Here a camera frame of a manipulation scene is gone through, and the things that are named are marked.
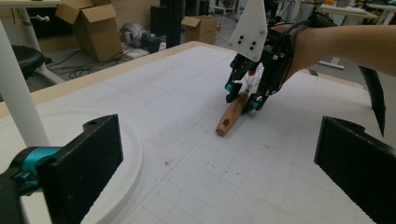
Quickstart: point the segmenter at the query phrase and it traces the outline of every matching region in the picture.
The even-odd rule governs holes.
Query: chair
[[[36,49],[15,45],[12,46],[12,49],[17,57],[25,80],[32,77],[35,70],[45,61],[44,55]]]

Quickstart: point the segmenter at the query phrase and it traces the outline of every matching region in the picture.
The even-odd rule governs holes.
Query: open cardboard box
[[[185,25],[185,42],[200,41],[215,44],[218,20],[208,16],[184,17],[181,24]]]
[[[73,25],[79,47],[99,62],[119,58],[122,53],[117,13],[105,0],[64,0],[56,16]]]

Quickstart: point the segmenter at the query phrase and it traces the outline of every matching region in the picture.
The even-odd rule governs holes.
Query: wooden handle
[[[236,97],[236,99],[234,99],[228,106],[216,127],[216,133],[218,133],[218,135],[224,136],[231,130],[238,120],[239,115],[241,115],[247,101],[248,94],[244,91],[239,92],[238,97]]]

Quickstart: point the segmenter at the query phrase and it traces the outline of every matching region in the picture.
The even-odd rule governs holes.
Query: black blade-shaped object
[[[315,163],[376,223],[396,223],[396,149],[323,117]]]
[[[374,110],[376,121],[378,122],[382,136],[384,136],[386,107],[384,92],[382,90],[381,82],[379,81],[378,73],[371,68],[366,68],[360,65],[359,69],[366,81],[367,88],[370,92],[372,109]]]

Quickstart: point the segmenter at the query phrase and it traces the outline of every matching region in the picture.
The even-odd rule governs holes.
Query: white circular base
[[[63,147],[83,132],[82,125],[105,114],[92,111],[61,111],[41,114],[50,145]],[[120,120],[123,162],[111,177],[82,223],[108,223],[127,204],[141,175],[143,151],[140,140],[129,125]],[[0,174],[26,146],[11,117],[0,120]],[[29,223],[51,223],[42,192],[21,197]]]

